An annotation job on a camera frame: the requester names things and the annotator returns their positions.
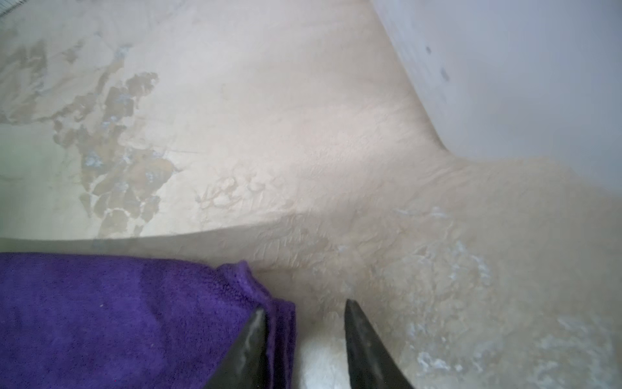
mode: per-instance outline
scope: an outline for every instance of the wrinkled surface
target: wrinkled surface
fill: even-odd
[[[444,150],[366,1],[29,0],[0,35],[5,249],[246,259],[301,388],[348,388],[346,298],[417,388],[622,386],[622,201]]]
[[[266,388],[289,388],[295,312],[248,265],[0,254],[0,386],[202,389],[255,309]]]

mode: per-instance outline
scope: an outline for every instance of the beige surface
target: beige surface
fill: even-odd
[[[449,154],[367,2],[30,0],[0,107],[5,250],[246,259],[301,388],[347,297],[420,389],[622,385],[622,200]]]

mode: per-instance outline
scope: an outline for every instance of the dark pointed tip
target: dark pointed tip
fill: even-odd
[[[263,389],[266,381],[266,312],[253,311],[203,389]]]
[[[346,301],[344,321],[351,389],[412,389],[356,301]]]

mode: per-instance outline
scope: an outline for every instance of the striped object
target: striped object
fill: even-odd
[[[25,3],[26,0],[0,0],[0,17],[13,11],[15,7]]]

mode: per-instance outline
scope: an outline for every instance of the folded towel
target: folded towel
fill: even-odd
[[[258,306],[268,388],[289,388],[295,310],[248,264],[0,253],[0,388],[201,389]]]

